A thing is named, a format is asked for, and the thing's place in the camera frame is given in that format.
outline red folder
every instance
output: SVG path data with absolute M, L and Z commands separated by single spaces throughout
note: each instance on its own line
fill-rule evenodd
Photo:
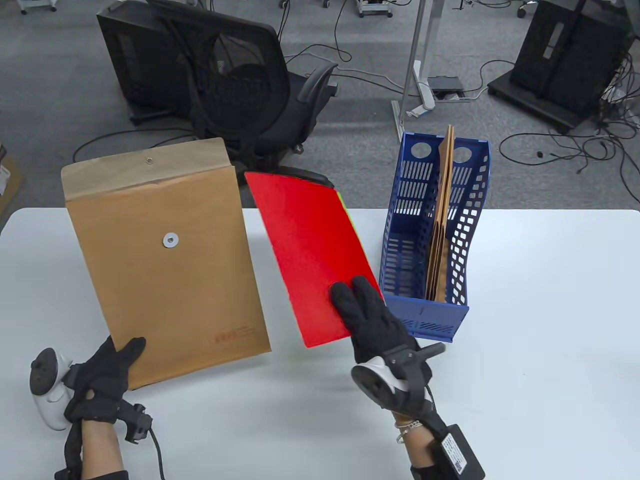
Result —
M 378 283 L 336 190 L 307 180 L 245 175 L 273 246 L 307 347 L 349 336 L 330 287 L 363 275 Z

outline black speaker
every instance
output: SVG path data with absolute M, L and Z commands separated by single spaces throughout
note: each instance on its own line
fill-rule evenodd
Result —
M 513 70 L 490 82 L 489 93 L 566 132 L 598 112 L 634 38 L 624 8 L 540 0 Z
M 120 89 L 132 108 L 189 118 L 186 68 L 151 7 L 135 0 L 117 1 L 98 13 L 98 23 Z

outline glove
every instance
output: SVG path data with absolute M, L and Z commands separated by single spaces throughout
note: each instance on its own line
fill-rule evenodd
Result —
M 378 291 L 363 276 L 353 279 L 353 289 L 337 283 L 331 287 L 333 306 L 351 332 L 356 363 L 363 364 L 400 345 L 418 351 L 418 342 L 406 327 L 389 311 Z M 425 385 L 429 383 L 431 368 L 421 365 Z
M 71 385 L 74 396 L 65 409 L 65 418 L 115 423 L 124 392 L 129 389 L 129 368 L 142 355 L 147 345 L 144 338 L 132 339 L 116 351 L 108 337 L 98 351 L 85 363 L 77 365 Z M 87 399 L 92 390 L 94 396 Z

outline sticker label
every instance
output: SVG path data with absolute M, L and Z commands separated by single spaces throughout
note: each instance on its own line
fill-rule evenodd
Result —
M 453 436 L 450 433 L 442 442 L 442 449 L 447 454 L 447 457 L 449 457 L 449 461 L 458 472 L 458 475 L 462 474 L 465 467 L 467 466 L 467 459 L 464 455 L 462 455 L 458 444 L 453 439 Z
M 9 170 L 4 166 L 0 165 L 0 196 L 4 195 L 4 191 L 6 190 L 6 185 L 9 183 L 10 177 L 11 172 L 9 172 Z

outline battery pack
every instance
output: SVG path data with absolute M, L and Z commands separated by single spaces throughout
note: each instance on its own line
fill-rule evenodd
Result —
M 432 447 L 433 456 L 446 480 L 483 480 L 484 470 L 458 425 Z

